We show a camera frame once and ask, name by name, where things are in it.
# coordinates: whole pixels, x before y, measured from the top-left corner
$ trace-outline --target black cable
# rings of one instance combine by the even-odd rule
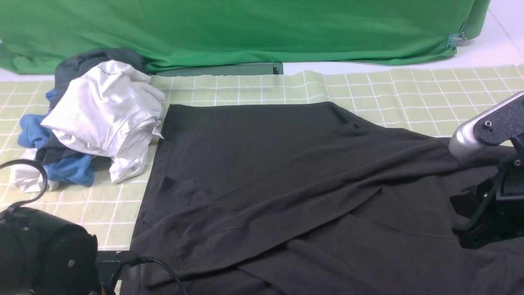
[[[32,202],[37,201],[38,199],[40,199],[44,195],[44,193],[46,193],[46,190],[47,190],[47,172],[44,169],[44,167],[42,165],[40,165],[38,162],[33,161],[33,160],[28,160],[28,159],[11,160],[11,161],[5,162],[4,164],[0,165],[0,169],[6,168],[6,167],[9,167],[9,166],[13,166],[13,165],[29,165],[29,166],[31,166],[33,168],[36,168],[36,170],[38,170],[38,172],[40,172],[40,174],[42,174],[43,185],[42,185],[42,189],[40,190],[40,193],[38,193],[38,195],[35,198],[30,199],[30,200],[26,200],[26,201],[15,202],[11,206],[9,206],[9,208],[7,208],[7,210],[5,212],[5,216],[4,216],[6,220],[10,220],[11,219],[11,215],[13,214],[13,212],[18,207],[21,207],[21,206],[24,206],[24,205],[27,205],[27,204],[30,204]]]
[[[165,262],[163,262],[161,260],[158,260],[156,258],[140,258],[140,262],[141,263],[152,263],[152,262],[154,262],[154,263],[157,263],[160,266],[162,266],[169,273],[169,275],[171,275],[171,278],[178,283],[178,285],[180,286],[180,289],[182,290],[182,294],[183,295],[189,295],[188,291],[185,289],[184,284],[182,283],[182,280],[180,280],[180,278],[173,271],[173,269],[171,269],[169,267],[169,265],[167,265]]]
[[[161,260],[158,260],[156,258],[145,258],[145,257],[136,257],[136,258],[133,258],[132,260],[121,263],[118,266],[118,268],[115,270],[113,275],[111,276],[111,279],[109,282],[109,288],[111,288],[112,290],[116,288],[116,283],[118,282],[120,273],[122,272],[125,266],[133,267],[133,266],[137,266],[140,264],[146,264],[146,263],[156,263],[162,266],[162,268],[164,268],[169,273],[171,278],[178,283],[178,285],[180,286],[180,290],[182,290],[182,294],[189,295],[187,289],[185,288],[184,284],[182,283],[182,280],[180,280],[177,274],[173,271],[173,269],[169,267],[169,265],[167,265],[167,263]]]

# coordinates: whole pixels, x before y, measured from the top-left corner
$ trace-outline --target blue garment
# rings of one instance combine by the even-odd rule
[[[20,118],[22,132],[17,140],[20,146],[27,149],[39,149],[46,143],[52,134],[51,129],[40,125],[46,116],[47,114],[27,114]],[[77,154],[63,158],[57,163],[44,165],[44,168],[49,180],[91,186],[94,182],[94,174],[91,169],[92,158],[91,155]]]
[[[46,93],[46,99],[49,101],[49,103],[54,103],[57,98],[55,96],[58,95],[58,92],[55,88],[51,89],[49,92]]]

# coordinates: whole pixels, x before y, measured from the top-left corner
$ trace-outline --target green backdrop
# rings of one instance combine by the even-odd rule
[[[4,0],[0,67],[53,73],[67,57],[127,47],[150,71],[264,61],[400,65],[455,54],[489,0]]]

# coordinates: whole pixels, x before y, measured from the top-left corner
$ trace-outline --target dark gray garment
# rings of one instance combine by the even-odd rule
[[[463,161],[332,103],[170,106],[131,250],[190,295],[524,294],[524,240],[462,249],[449,201],[513,153]],[[123,295],[180,294],[144,265]]]
[[[63,97],[69,83],[87,73],[101,62],[116,60],[131,65],[136,70],[147,73],[144,59],[136,51],[126,48],[101,48],[81,53],[61,62],[54,71],[54,89],[57,94],[51,97],[49,107],[53,109]],[[58,141],[52,134],[37,151],[35,160],[42,165],[54,164],[61,159],[79,154]]]
[[[131,65],[136,70],[147,73],[144,59],[140,54],[127,48],[101,48],[86,51],[61,62],[54,71],[54,89],[57,94],[50,98],[50,107],[60,101],[71,80],[74,80],[101,62],[116,60]]]

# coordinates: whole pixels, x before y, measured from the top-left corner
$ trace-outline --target green grid mat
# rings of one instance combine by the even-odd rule
[[[393,69],[373,73],[293,76],[153,77],[152,85],[170,103],[189,106],[300,104],[332,101],[384,127],[406,128],[431,136],[450,136],[458,125],[524,90],[524,66],[469,69]],[[0,163],[18,158],[16,143],[23,114],[44,114],[45,92],[53,82],[0,83]],[[150,173],[156,143],[144,174],[110,183],[107,167],[98,167],[95,184],[62,186],[32,207],[79,223],[96,234],[101,249],[127,249]],[[8,185],[9,169],[0,170],[0,210],[31,194]]]

